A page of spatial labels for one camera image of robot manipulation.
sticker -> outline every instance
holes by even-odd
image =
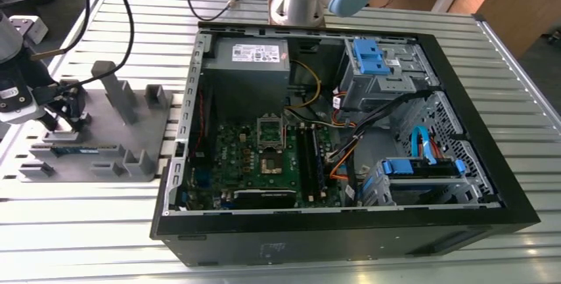
[[[341,108],[341,99],[339,97],[333,97],[333,107],[337,110]]]
[[[385,64],[388,66],[400,66],[400,61],[397,59],[387,59]]]
[[[278,45],[236,44],[232,48],[234,62],[282,62]]]
[[[345,187],[345,193],[352,200],[355,200],[355,190],[352,189],[351,185]]]
[[[12,98],[18,95],[19,95],[18,87],[12,87],[12,88],[8,88],[8,89],[0,91],[0,98],[3,98],[3,99],[10,99],[10,98]]]

slotted metal surface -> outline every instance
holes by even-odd
[[[194,0],[212,16],[226,0]],[[162,83],[183,91],[198,20],[184,0],[131,0],[138,40],[119,71],[135,89]],[[267,23],[266,2],[248,1],[218,21]],[[128,40],[122,0],[95,5],[94,22],[76,50],[56,60],[58,78],[90,77],[96,60],[120,61]],[[223,268],[187,268],[148,237],[159,180],[150,183],[20,183],[22,161],[40,136],[26,124],[2,163],[0,282],[62,283],[552,283],[561,278],[561,137],[557,117],[519,71],[493,34],[469,16],[365,9],[327,24],[436,35],[543,223],[443,257]],[[94,83],[91,88],[102,88]],[[182,103],[178,93],[174,102]],[[179,108],[167,136],[175,135]],[[160,165],[174,152],[164,142]]]

